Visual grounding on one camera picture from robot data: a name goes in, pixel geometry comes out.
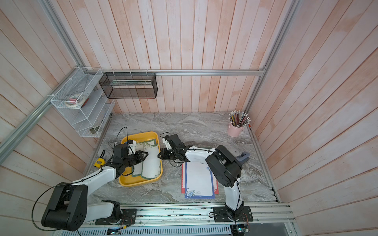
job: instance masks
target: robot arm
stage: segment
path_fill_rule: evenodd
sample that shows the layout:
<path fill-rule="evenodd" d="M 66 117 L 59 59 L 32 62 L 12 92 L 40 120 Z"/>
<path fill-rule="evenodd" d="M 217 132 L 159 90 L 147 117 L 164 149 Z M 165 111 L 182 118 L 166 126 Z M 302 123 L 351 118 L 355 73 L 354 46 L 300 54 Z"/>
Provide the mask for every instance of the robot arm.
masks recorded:
<path fill-rule="evenodd" d="M 75 231 L 84 222 L 99 218 L 110 218 L 110 221 L 114 220 L 116 223 L 121 215 L 119 203 L 105 201 L 87 205 L 87 199 L 96 189 L 122 175 L 126 167 L 146 159 L 148 153 L 135 152 L 135 145 L 135 141 L 128 140 L 125 144 L 115 146 L 112 161 L 101 169 L 71 183 L 58 184 L 42 216 L 42 225 Z"/>
<path fill-rule="evenodd" d="M 179 159 L 182 162 L 201 162 L 209 165 L 215 178 L 225 189 L 226 203 L 222 214 L 236 221 L 244 208 L 239 190 L 242 164 L 249 158 L 246 157 L 239 161 L 222 145 L 212 149 L 185 146 L 177 134 L 165 136 L 163 142 L 166 148 L 163 148 L 158 158 L 162 160 Z"/>
<path fill-rule="evenodd" d="M 221 215 L 222 219 L 226 216 L 230 221 L 237 221 L 244 209 L 239 190 L 242 163 L 248 158 L 240 162 L 222 145 L 212 149 L 185 146 L 177 134 L 166 136 L 163 142 L 166 148 L 162 149 L 158 158 L 201 162 L 209 165 L 216 179 L 224 186 L 226 194 L 225 207 L 214 207 L 214 214 Z M 42 225 L 75 231 L 83 223 L 95 219 L 100 219 L 99 223 L 96 221 L 96 224 L 118 224 L 123 219 L 118 202 L 103 201 L 99 204 L 87 205 L 87 198 L 105 183 L 117 179 L 126 167 L 131 167 L 146 159 L 148 153 L 135 152 L 135 145 L 135 141 L 128 140 L 125 144 L 115 146 L 114 155 L 110 159 L 112 161 L 108 161 L 101 169 L 80 180 L 58 184 L 42 216 Z"/>

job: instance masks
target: gray marble surface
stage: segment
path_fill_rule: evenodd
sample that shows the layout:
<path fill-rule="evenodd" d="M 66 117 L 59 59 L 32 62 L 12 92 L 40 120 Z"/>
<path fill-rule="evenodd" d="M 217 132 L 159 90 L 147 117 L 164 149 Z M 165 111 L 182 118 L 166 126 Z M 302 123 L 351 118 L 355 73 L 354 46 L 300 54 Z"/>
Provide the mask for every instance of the gray marble surface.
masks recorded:
<path fill-rule="evenodd" d="M 98 157 L 105 149 L 104 159 L 110 158 L 115 138 L 124 126 L 128 127 L 129 135 L 147 131 L 154 131 L 158 135 L 170 132 L 178 134 L 186 145 L 210 148 L 224 145 L 234 156 L 239 156 L 243 151 L 251 154 L 250 160 L 243 165 L 240 179 L 243 200 L 245 202 L 273 201 L 248 131 L 245 129 L 237 138 L 228 136 L 228 116 L 228 113 L 116 114 L 112 117 Z M 126 129 L 122 130 L 116 143 L 120 143 L 125 136 Z M 162 139 L 159 139 L 160 147 L 163 148 Z M 96 170 L 96 167 L 92 167 L 91 172 Z M 136 187 L 124 187 L 119 184 L 118 179 L 115 179 L 91 194 L 88 203 L 97 203 L 101 200 L 114 200 L 122 204 L 224 202 L 225 199 L 225 192 L 221 185 L 215 199 L 185 199 L 184 194 L 181 193 L 181 167 L 175 168 L 169 162 L 163 161 L 163 175 L 160 180 Z"/>

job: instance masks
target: pink wooden wall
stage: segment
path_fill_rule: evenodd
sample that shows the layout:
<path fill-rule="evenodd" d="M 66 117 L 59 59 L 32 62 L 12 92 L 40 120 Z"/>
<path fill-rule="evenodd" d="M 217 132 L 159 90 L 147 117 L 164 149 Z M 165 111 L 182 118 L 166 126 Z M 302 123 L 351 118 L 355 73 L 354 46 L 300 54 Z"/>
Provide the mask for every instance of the pink wooden wall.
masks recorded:
<path fill-rule="evenodd" d="M 74 66 L 38 1 L 0 1 L 0 142 Z M 50 109 L 0 166 L 2 234 L 45 235 L 31 223 L 34 201 L 50 186 L 81 178 L 95 143 Z M 50 194 L 36 205 L 38 225 Z"/>
<path fill-rule="evenodd" d="M 377 12 L 303 1 L 250 111 L 303 235 L 378 235 Z"/>
<path fill-rule="evenodd" d="M 86 66 L 258 69 L 292 0 L 52 0 Z M 158 76 L 157 99 L 117 99 L 114 111 L 246 107 L 254 76 Z"/>

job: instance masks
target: white wire basket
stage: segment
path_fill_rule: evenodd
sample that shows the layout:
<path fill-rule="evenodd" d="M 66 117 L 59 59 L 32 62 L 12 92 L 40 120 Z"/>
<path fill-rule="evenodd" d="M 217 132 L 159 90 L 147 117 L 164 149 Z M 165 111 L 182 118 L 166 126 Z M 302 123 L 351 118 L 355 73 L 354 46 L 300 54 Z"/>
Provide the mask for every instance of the white wire basket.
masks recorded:
<path fill-rule="evenodd" d="M 91 69 L 95 73 L 85 73 Z M 94 91 L 102 77 L 99 68 L 81 67 L 59 89 L 51 102 L 81 137 L 100 137 L 115 102 L 102 89 Z"/>

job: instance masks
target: rolled towel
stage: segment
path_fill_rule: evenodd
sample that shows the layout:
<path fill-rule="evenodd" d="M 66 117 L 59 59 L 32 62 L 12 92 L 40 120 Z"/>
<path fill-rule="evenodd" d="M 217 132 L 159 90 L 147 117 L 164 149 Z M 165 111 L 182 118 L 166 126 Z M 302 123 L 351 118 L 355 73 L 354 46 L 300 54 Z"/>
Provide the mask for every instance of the rolled towel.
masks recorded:
<path fill-rule="evenodd" d="M 144 142 L 137 143 L 135 151 L 144 151 Z M 132 177 L 140 176 L 142 174 L 142 165 L 143 162 L 134 165 L 134 172 L 131 174 Z"/>
<path fill-rule="evenodd" d="M 156 139 L 144 142 L 144 151 L 148 152 L 148 156 L 143 161 L 141 176 L 145 179 L 157 178 L 161 172 L 161 165 L 158 158 L 159 146 Z"/>

